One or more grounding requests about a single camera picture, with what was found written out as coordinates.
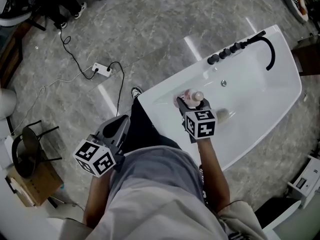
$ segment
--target person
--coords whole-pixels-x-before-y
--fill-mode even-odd
[[[267,239],[252,208],[230,202],[210,138],[197,140],[202,175],[186,152],[155,129],[137,99],[141,89],[131,93],[126,158],[120,172],[92,178],[83,223],[93,231],[86,239]]]
[[[87,3],[79,4],[77,0],[42,0],[44,6],[44,13],[54,21],[58,28],[66,28],[68,23],[66,17],[60,13],[59,5],[66,8],[71,15],[78,20],[84,10],[87,8]]]

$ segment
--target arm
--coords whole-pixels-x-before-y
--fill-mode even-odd
[[[210,138],[198,139],[197,144],[207,201],[214,211],[218,213],[222,208],[230,204],[229,186],[220,168]]]
[[[83,223],[94,229],[105,213],[110,192],[110,177],[113,170],[106,172],[100,178],[93,177],[88,201],[86,202]]]

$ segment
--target wooden furniture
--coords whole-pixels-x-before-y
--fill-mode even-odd
[[[0,57],[0,85],[6,88],[22,61],[22,42],[12,37]]]
[[[26,207],[41,206],[63,184],[49,162],[40,163],[29,178],[21,177],[12,167],[5,180]]]
[[[320,75],[320,37],[311,36],[300,40],[291,51],[298,60],[302,72],[300,76]]]

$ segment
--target marble floor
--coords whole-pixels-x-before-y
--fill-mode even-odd
[[[291,48],[316,34],[310,23],[300,24],[283,0],[79,0],[87,11],[70,18],[62,35],[82,69],[94,62],[121,62],[124,86],[119,112],[130,113],[132,86],[148,90],[201,58],[256,31],[278,24]],[[23,39],[23,61],[9,88],[17,93],[11,116],[17,126],[34,102],[39,89],[56,79],[70,80],[79,73],[64,51],[59,31],[51,21],[47,31],[36,28]],[[195,54],[188,43],[193,43]],[[59,130],[42,140],[49,157],[62,156],[53,165],[64,181],[57,195],[85,206],[91,177],[72,158],[81,139],[116,113],[122,80],[120,69],[106,78],[79,76],[71,83],[56,82],[41,94],[24,122],[42,120],[44,129]],[[306,160],[319,136],[320,77],[302,77],[304,94],[290,112],[246,156],[225,171],[231,197],[249,202],[254,209],[272,196],[281,195]]]

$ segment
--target white bathtub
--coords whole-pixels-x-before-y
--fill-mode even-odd
[[[216,126],[211,138],[223,170],[257,145],[300,96],[299,73],[284,36],[277,25],[265,31],[275,50],[270,71],[266,70],[270,48],[258,41],[214,65],[204,58],[139,96],[159,133],[177,142],[198,165],[198,148],[182,126],[182,116],[173,104],[175,94],[194,88],[204,93],[212,109],[229,110],[230,118]]]

